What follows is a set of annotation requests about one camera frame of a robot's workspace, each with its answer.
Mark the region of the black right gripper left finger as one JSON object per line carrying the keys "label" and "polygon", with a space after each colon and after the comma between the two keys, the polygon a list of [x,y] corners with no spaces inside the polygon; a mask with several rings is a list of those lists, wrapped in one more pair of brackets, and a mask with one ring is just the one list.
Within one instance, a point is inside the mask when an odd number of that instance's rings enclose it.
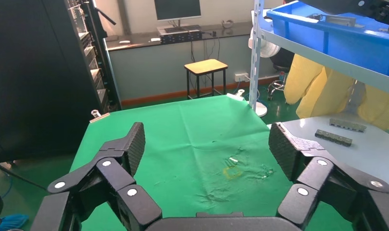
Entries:
{"label": "black right gripper left finger", "polygon": [[105,142],[95,157],[48,186],[33,231],[79,231],[96,207],[106,203],[129,231],[143,231],[162,219],[162,210],[134,179],[145,149],[144,125],[136,122],[123,138]]}

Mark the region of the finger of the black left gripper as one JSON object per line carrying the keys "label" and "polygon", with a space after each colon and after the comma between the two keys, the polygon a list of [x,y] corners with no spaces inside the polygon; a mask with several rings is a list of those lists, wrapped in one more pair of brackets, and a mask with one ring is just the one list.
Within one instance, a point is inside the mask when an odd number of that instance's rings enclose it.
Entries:
{"label": "finger of the black left gripper", "polygon": [[303,0],[327,14],[352,13],[389,25],[389,0]]}

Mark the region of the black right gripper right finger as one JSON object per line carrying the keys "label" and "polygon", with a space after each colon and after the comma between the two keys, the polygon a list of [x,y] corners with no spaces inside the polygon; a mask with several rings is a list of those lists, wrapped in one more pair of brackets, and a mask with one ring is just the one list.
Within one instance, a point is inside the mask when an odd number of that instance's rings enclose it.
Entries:
{"label": "black right gripper right finger", "polygon": [[332,206],[356,231],[389,231],[389,185],[337,161],[316,141],[273,123],[269,148],[293,184],[277,216],[306,229],[320,202]]}

